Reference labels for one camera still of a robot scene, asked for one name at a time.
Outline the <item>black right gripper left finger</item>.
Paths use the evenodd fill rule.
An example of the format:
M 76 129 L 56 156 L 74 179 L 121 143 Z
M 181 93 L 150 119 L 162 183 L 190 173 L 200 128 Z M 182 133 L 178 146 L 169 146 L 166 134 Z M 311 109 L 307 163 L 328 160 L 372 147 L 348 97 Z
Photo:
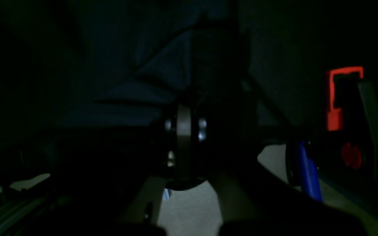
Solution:
M 164 119 L 160 134 L 154 136 L 147 155 L 153 163 L 146 170 L 146 180 L 135 198 L 120 216 L 122 224 L 143 228 L 157 227 L 163 200 L 171 191 L 193 187 L 193 112 L 190 107 L 176 105 Z

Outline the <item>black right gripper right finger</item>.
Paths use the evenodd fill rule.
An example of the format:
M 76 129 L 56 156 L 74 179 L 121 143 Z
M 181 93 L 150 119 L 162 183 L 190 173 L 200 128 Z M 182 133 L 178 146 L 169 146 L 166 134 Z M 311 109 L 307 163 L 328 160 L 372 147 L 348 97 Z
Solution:
M 219 199 L 219 236 L 365 236 L 360 219 L 313 200 L 258 162 L 258 146 L 240 138 L 239 113 L 195 109 L 206 120 L 200 169 Z

